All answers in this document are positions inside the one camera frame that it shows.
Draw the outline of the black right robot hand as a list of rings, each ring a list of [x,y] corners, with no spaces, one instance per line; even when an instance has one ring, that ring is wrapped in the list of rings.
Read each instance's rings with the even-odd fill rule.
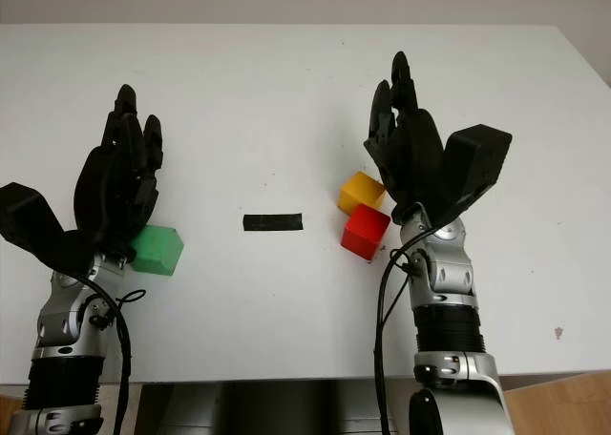
[[[403,224],[432,200],[443,145],[431,114],[420,108],[406,55],[392,59],[390,80],[374,93],[364,146],[395,206],[391,218]]]

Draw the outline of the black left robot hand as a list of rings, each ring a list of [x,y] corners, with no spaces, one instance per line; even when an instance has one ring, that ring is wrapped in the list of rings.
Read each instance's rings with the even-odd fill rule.
[[[159,119],[144,125],[137,118],[137,96],[120,87],[103,136],[81,170],[74,190],[77,230],[105,254],[128,261],[137,251],[131,242],[147,224],[157,199],[156,171],[163,161]]]

